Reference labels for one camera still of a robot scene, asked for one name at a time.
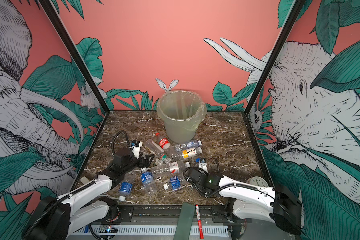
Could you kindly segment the red white label water bottle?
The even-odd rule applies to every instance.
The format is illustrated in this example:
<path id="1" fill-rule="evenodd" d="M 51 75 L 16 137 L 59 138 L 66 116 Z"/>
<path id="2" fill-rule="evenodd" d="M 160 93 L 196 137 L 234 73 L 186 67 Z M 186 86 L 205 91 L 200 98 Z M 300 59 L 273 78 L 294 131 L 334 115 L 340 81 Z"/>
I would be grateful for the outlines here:
<path id="1" fill-rule="evenodd" d="M 151 172 L 155 178 L 162 178 L 182 173 L 186 168 L 190 167 L 189 162 L 171 162 L 151 168 Z"/>

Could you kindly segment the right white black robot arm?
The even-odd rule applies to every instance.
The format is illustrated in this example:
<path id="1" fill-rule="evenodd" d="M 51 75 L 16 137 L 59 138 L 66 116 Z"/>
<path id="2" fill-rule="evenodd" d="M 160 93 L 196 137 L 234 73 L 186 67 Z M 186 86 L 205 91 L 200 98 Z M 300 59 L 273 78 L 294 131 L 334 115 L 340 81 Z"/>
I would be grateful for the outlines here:
<path id="1" fill-rule="evenodd" d="M 183 176 L 204 198 L 219 195 L 235 199 L 232 215 L 238 219 L 263 220 L 286 233 L 302 234 L 302 202 L 283 185 L 259 187 L 197 167 L 186 168 Z"/>

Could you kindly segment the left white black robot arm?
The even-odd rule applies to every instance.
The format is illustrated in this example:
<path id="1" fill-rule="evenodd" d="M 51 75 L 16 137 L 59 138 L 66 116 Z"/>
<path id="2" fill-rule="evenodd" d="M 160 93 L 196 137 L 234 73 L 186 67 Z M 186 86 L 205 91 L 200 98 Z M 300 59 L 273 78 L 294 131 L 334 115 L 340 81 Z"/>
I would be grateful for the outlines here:
<path id="1" fill-rule="evenodd" d="M 121 211 L 117 201 L 103 194 L 120 184 L 134 168 L 147 168 L 154 155 L 134 155 L 129 148 L 114 154 L 113 161 L 97 178 L 69 193 L 42 200 L 23 233 L 23 240 L 64 240 L 72 233 L 97 220 L 112 223 Z"/>

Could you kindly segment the blue label crushed bottle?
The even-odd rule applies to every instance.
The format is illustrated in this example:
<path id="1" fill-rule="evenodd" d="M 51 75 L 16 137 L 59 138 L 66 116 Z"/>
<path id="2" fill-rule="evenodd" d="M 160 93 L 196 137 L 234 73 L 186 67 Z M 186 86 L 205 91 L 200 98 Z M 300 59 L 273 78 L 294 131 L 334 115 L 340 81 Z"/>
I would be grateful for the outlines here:
<path id="1" fill-rule="evenodd" d="M 163 184 L 164 190 L 179 190 L 184 184 L 186 180 L 182 175 L 173 176 L 169 179 L 169 181 Z"/>

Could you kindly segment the blue label bottle white cap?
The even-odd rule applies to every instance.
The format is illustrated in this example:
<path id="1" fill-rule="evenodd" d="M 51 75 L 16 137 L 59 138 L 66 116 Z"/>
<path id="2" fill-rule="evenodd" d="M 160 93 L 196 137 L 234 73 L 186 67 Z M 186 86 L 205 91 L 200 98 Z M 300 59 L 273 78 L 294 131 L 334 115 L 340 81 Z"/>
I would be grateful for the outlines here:
<path id="1" fill-rule="evenodd" d="M 147 195 L 153 195 L 157 192 L 157 186 L 153 174 L 147 168 L 141 169 L 141 182 Z"/>

